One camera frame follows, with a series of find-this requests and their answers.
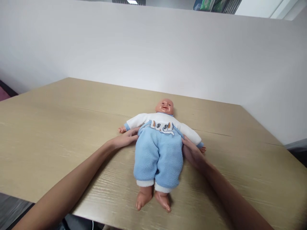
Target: doll hand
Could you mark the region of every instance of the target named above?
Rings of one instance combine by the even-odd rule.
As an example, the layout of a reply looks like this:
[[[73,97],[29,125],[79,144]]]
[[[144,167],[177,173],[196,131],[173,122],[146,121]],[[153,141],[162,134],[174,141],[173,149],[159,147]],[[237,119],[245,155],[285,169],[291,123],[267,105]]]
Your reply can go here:
[[[120,128],[117,129],[119,133],[124,133],[124,132],[127,132],[126,130],[126,127],[125,126],[122,126]]]
[[[113,144],[114,148],[119,149],[136,141],[138,139],[139,129],[140,127],[130,129],[128,132],[124,133],[123,135],[111,139],[110,141]]]
[[[199,149],[202,153],[205,153],[206,152],[206,147],[203,146],[202,148]]]
[[[182,152],[188,162],[191,163],[195,168],[200,170],[204,162],[206,161],[204,155],[201,153],[201,150],[197,148],[186,136],[182,139],[183,147]]]

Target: human arm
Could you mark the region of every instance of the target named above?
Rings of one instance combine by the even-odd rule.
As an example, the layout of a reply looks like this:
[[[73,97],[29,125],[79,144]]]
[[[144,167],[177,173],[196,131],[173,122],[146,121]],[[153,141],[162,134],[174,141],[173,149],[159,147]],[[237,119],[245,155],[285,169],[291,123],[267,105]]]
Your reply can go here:
[[[136,141],[138,130],[139,128],[132,129],[107,141],[53,186],[17,223],[13,230],[42,230],[57,225],[80,199],[105,159],[114,150]]]
[[[187,137],[182,139],[183,154],[207,179],[238,230],[273,230],[270,224],[225,179]]]
[[[119,133],[124,133],[129,131],[130,129],[139,127],[143,123],[145,123],[147,119],[147,113],[140,113],[135,117],[129,119],[122,127],[118,128]]]
[[[192,141],[192,143],[194,143],[197,146],[197,148],[200,149],[202,153],[206,151],[206,147],[204,146],[204,143],[201,141],[201,138],[197,134],[197,132],[195,132],[193,129],[191,129],[189,126],[187,126],[184,123],[181,123],[178,126],[178,129],[183,135],[187,136]]]

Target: light wood surface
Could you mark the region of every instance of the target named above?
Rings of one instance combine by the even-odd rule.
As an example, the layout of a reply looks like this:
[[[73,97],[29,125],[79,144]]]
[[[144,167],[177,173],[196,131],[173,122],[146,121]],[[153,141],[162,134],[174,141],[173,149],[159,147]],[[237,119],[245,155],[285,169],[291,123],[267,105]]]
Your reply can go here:
[[[67,78],[0,102],[0,192],[37,202],[129,118],[173,100],[208,159],[275,229],[306,217],[307,170],[241,106]],[[122,229],[231,229],[215,193],[187,162],[167,214],[140,212],[134,146],[103,166],[73,213]]]

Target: blue overalls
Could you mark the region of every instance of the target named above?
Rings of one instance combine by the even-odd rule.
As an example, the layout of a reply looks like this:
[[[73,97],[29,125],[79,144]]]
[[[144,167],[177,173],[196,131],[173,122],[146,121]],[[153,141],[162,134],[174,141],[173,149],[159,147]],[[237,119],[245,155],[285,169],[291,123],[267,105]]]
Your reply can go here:
[[[151,186],[155,180],[155,189],[168,193],[179,185],[183,135],[172,124],[170,126],[172,130],[167,131],[167,125],[149,121],[138,132],[133,173],[141,187]]]

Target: doll leg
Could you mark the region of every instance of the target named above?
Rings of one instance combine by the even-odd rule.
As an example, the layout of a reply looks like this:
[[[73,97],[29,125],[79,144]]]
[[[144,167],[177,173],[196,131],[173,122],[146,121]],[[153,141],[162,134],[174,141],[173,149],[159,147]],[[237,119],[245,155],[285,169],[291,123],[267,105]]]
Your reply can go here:
[[[159,144],[159,154],[157,164],[159,173],[155,176],[154,196],[160,205],[170,212],[167,194],[179,185],[179,175],[183,167],[181,135],[176,133],[174,136],[163,137]]]
[[[144,128],[135,146],[134,177],[140,191],[137,196],[136,207],[141,210],[152,198],[154,177],[157,172],[159,159],[158,148],[155,144],[156,130]]]

